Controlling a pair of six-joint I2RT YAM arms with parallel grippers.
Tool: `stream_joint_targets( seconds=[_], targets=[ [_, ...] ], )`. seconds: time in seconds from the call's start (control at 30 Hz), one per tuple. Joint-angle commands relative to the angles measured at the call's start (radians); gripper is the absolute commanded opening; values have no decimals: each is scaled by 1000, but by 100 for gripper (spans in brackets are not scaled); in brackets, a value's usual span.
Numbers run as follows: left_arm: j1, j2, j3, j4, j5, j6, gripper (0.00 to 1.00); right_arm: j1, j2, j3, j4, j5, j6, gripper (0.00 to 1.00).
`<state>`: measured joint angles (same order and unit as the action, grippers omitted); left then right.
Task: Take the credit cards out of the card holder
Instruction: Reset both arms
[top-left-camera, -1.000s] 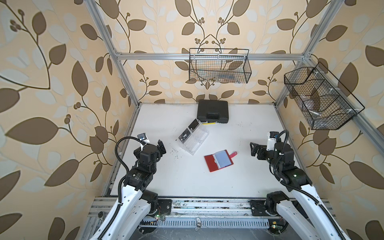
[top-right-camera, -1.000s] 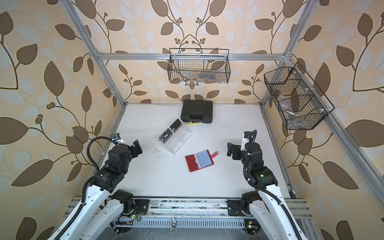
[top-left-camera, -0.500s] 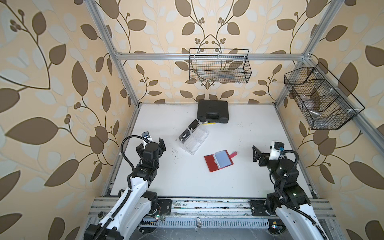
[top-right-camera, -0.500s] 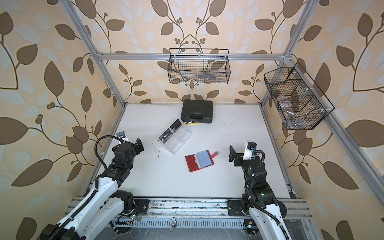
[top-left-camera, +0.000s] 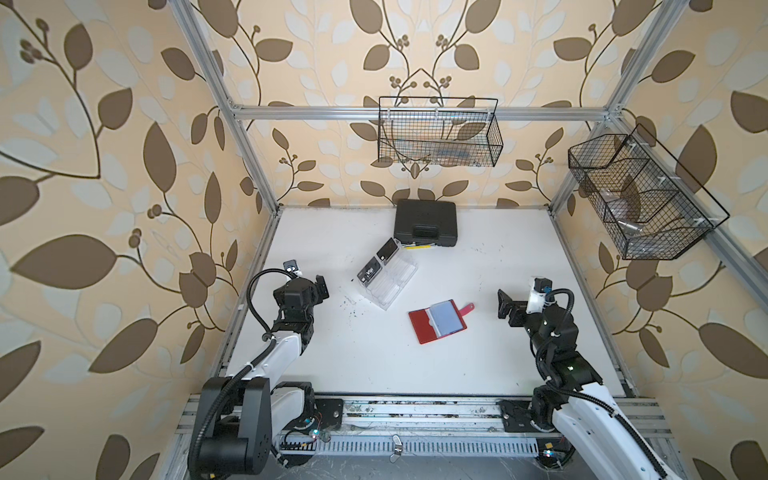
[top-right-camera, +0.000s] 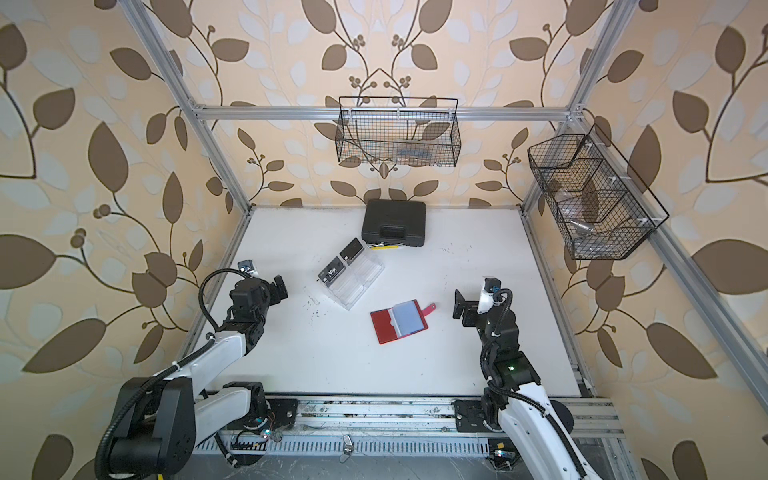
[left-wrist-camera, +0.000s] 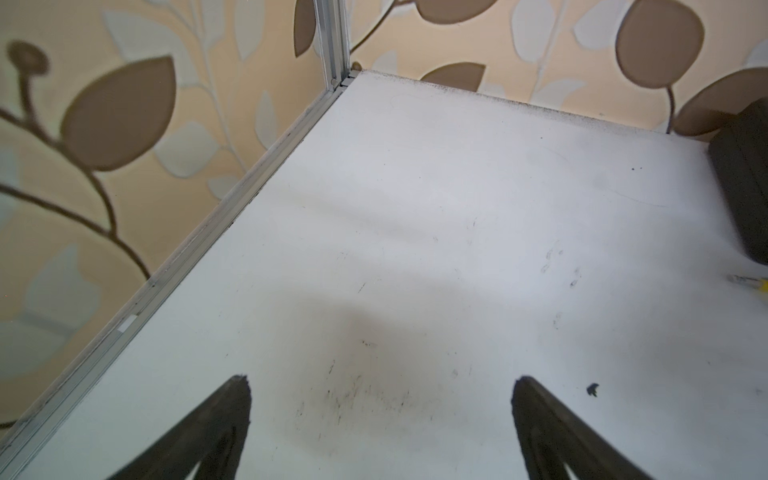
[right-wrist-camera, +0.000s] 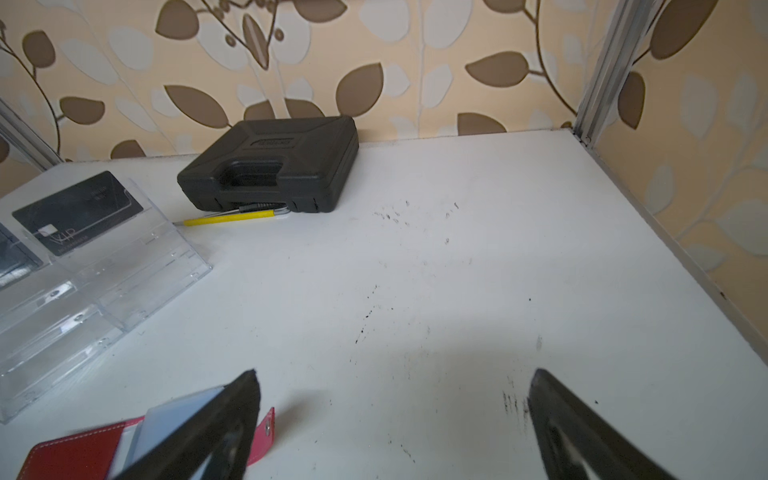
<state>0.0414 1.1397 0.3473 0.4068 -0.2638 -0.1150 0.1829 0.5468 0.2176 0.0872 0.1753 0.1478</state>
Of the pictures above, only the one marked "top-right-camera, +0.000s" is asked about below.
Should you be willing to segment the clear plastic organizer box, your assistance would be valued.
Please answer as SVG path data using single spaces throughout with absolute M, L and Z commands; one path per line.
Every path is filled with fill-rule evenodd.
M 318 280 L 331 299 L 350 311 L 376 282 L 385 267 L 376 255 L 368 251 L 364 251 L 352 265 L 345 266 L 346 270 L 332 285 L 326 286 Z

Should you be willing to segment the red leather card holder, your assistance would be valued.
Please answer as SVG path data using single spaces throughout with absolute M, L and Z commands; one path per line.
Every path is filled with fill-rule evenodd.
M 431 303 L 422 308 L 417 300 L 399 303 L 370 313 L 377 341 L 388 344 L 428 329 L 426 317 L 436 310 Z

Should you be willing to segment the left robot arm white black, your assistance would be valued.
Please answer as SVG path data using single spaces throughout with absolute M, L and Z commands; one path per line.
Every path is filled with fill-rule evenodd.
M 250 353 L 261 339 L 270 307 L 287 299 L 281 276 L 273 281 L 242 274 L 230 292 L 225 319 L 202 311 L 212 330 L 204 344 L 149 377 L 126 381 L 94 456 L 98 479 L 144 479 L 179 472 L 193 450 L 214 439 L 231 465 L 238 462 L 220 436 L 233 422 L 270 437 L 276 415 L 259 382 L 234 381 L 210 392 L 220 373 Z

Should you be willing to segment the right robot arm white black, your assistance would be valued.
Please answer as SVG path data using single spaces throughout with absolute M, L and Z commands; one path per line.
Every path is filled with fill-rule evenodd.
M 465 301 L 455 293 L 453 317 L 477 331 L 479 363 L 486 387 L 483 423 L 511 440 L 534 479 L 598 479 L 557 414 L 541 378 L 519 344 L 511 292 L 482 294 Z

